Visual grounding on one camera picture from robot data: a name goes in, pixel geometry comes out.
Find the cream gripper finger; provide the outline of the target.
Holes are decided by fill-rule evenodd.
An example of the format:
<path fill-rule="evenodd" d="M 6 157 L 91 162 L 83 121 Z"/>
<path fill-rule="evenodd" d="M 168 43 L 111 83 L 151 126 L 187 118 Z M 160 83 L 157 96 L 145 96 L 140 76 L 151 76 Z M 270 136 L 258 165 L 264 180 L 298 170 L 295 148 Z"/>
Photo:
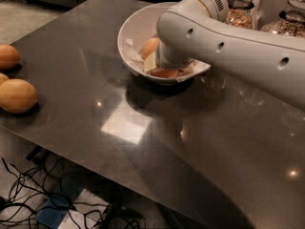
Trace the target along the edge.
<path fill-rule="evenodd" d="M 144 60 L 144 72 L 149 73 L 157 68 L 155 62 L 155 52 L 152 52 L 148 55 L 148 57 Z"/>

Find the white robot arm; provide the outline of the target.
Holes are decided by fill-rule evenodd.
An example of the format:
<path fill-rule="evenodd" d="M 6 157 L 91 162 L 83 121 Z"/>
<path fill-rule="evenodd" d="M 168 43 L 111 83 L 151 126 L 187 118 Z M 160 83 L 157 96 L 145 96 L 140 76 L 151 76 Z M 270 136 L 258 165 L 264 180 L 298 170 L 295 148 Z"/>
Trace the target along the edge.
<path fill-rule="evenodd" d="M 178 70 L 191 59 L 255 85 L 289 104 L 305 107 L 305 41 L 224 23 L 227 0 L 182 0 L 156 23 L 156 61 Z"/>

